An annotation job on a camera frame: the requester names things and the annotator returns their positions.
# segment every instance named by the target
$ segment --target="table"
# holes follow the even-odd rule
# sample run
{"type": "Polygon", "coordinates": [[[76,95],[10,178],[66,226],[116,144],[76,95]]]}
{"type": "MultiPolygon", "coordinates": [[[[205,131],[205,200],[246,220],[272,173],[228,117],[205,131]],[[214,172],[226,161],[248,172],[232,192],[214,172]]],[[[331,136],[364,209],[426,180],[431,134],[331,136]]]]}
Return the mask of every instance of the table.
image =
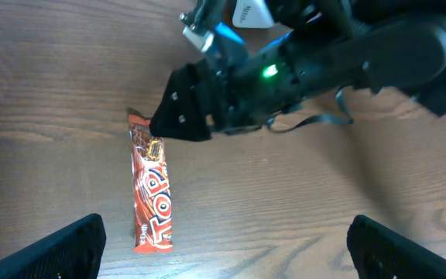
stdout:
{"type": "MultiPolygon", "coordinates": [[[[194,3],[0,0],[0,259],[92,212],[100,278],[356,278],[357,214],[446,258],[446,117],[393,89],[349,92],[349,127],[167,139],[174,251],[132,252],[125,108],[152,115],[170,72],[201,57],[177,20],[194,3]]],[[[283,32],[242,35],[256,51],[283,32]]]]}

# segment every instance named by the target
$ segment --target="wooden table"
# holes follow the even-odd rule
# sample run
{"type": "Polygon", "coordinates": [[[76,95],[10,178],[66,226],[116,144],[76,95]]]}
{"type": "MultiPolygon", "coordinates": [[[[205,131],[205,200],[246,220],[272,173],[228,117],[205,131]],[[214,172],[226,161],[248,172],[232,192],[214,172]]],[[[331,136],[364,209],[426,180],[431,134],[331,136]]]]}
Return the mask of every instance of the wooden table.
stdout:
{"type": "MultiPolygon", "coordinates": [[[[177,21],[194,2],[0,0],[0,259],[92,212],[104,278],[356,278],[357,214],[446,258],[446,118],[393,90],[347,94],[347,128],[167,139],[174,251],[132,252],[125,108],[152,115],[199,58],[177,21]]],[[[244,36],[256,50],[283,31],[244,36]]]]}

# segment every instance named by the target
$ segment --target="wood grain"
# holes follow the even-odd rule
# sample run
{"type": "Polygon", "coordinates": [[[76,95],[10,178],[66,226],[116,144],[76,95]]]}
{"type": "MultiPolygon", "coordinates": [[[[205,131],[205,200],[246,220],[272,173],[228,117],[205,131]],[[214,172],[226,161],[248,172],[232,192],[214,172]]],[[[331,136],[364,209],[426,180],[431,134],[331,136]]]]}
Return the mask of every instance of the wood grain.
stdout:
{"type": "MultiPolygon", "coordinates": [[[[134,254],[125,108],[151,115],[172,69],[200,57],[177,21],[193,5],[0,1],[0,259],[91,212],[103,278],[355,278],[357,214],[446,258],[446,118],[393,89],[348,92],[345,128],[168,139],[174,251],[134,254]]],[[[257,50],[283,32],[242,34],[257,50]]],[[[335,109],[305,105],[278,125],[335,109]]]]}

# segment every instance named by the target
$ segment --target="black object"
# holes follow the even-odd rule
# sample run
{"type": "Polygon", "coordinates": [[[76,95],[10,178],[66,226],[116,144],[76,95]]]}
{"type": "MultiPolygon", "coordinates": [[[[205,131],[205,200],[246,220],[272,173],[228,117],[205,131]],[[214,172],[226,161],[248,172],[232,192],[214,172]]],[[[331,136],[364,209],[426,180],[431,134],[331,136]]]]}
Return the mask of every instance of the black object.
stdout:
{"type": "Polygon", "coordinates": [[[0,278],[93,279],[105,244],[102,218],[90,214],[0,260],[0,278]]]}
{"type": "MultiPolygon", "coordinates": [[[[243,41],[231,31],[215,34],[208,58],[173,72],[152,134],[202,141],[211,133],[247,133],[306,98],[349,85],[375,93],[395,86],[433,113],[446,114],[446,1],[387,1],[358,0],[351,7],[347,0],[317,0],[321,17],[253,57],[231,62],[225,57],[232,51],[218,52],[218,41],[233,38],[225,49],[239,53],[243,41]],[[377,17],[373,6],[380,9],[377,17]],[[264,77],[268,67],[276,73],[264,77]]],[[[269,1],[272,10],[277,3],[269,1]]],[[[300,3],[291,15],[297,7],[310,9],[310,2],[300,3]]]]}
{"type": "Polygon", "coordinates": [[[446,259],[364,215],[351,224],[347,247],[360,279],[446,278],[446,259]]]}

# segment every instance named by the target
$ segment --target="candy wrapper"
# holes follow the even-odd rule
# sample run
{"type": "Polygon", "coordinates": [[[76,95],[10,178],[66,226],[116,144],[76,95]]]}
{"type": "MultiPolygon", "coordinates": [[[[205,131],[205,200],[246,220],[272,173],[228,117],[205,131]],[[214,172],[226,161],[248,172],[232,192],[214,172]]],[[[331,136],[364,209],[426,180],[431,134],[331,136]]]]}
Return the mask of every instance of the candy wrapper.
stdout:
{"type": "Polygon", "coordinates": [[[163,139],[149,120],[129,113],[137,253],[171,252],[171,196],[163,139]]]}

